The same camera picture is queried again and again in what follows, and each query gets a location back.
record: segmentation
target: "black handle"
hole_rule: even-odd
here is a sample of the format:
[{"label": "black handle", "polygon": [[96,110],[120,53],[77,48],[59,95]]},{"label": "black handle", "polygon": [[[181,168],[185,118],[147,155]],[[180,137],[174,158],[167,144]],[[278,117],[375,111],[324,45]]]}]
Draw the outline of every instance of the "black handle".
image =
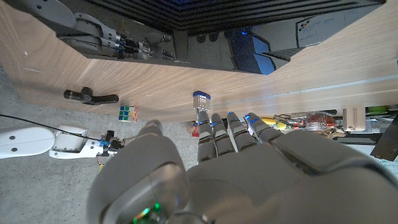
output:
[{"label": "black handle", "polygon": [[79,100],[87,105],[101,105],[119,102],[119,97],[115,94],[108,96],[93,96],[93,90],[88,87],[84,87],[81,90],[81,93],[66,90],[63,92],[63,97],[68,100]]}]

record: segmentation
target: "yellow object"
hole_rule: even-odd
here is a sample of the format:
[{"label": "yellow object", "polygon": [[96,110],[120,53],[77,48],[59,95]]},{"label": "yellow object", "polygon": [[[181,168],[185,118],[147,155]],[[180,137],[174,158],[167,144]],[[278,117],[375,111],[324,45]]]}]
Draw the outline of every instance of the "yellow object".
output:
[{"label": "yellow object", "polygon": [[276,124],[276,120],[274,120],[272,118],[261,118],[261,121],[265,122],[268,125],[275,125]]},{"label": "yellow object", "polygon": [[278,122],[276,123],[276,128],[279,130],[284,130],[286,128],[286,124],[282,123],[282,122]]}]

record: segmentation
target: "black cable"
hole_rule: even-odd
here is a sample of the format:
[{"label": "black cable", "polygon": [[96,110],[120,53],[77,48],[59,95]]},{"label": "black cable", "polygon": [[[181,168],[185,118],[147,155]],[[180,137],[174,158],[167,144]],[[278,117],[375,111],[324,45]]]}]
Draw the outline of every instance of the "black cable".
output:
[{"label": "black cable", "polygon": [[4,114],[0,114],[0,116],[5,117],[5,118],[17,119],[17,120],[20,120],[20,121],[25,121],[25,122],[28,122],[28,123],[36,124],[36,125],[43,126],[43,127],[50,128],[50,129],[54,129],[54,130],[57,130],[57,131],[62,131],[64,133],[68,133],[68,134],[71,134],[71,135],[76,136],[76,137],[81,137],[81,138],[95,140],[95,141],[100,141],[100,142],[103,141],[102,139],[94,139],[94,138],[89,138],[89,137],[86,137],[86,136],[81,136],[81,135],[76,134],[76,133],[70,133],[69,131],[64,131],[64,130],[61,130],[61,129],[58,129],[58,128],[47,126],[45,124],[36,123],[34,121],[29,121],[29,120],[22,119],[22,118],[17,118],[17,117],[14,117],[14,116],[8,116],[8,115],[4,115]]}]

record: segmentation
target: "rubik's cube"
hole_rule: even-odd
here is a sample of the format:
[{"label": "rubik's cube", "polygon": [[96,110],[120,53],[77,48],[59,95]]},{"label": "rubik's cube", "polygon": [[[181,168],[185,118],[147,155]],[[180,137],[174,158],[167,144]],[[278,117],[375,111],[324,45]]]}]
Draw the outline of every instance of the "rubik's cube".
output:
[{"label": "rubik's cube", "polygon": [[119,120],[124,122],[137,122],[137,108],[135,106],[121,106]]}]

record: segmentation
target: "green led light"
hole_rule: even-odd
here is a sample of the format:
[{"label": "green led light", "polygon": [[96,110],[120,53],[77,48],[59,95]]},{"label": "green led light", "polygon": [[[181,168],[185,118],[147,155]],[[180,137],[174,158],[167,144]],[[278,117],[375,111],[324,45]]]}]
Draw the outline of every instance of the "green led light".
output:
[{"label": "green led light", "polygon": [[159,203],[156,203],[155,206],[154,206],[154,212],[160,212],[161,209],[162,209],[162,208],[160,207],[160,204],[159,204]]}]

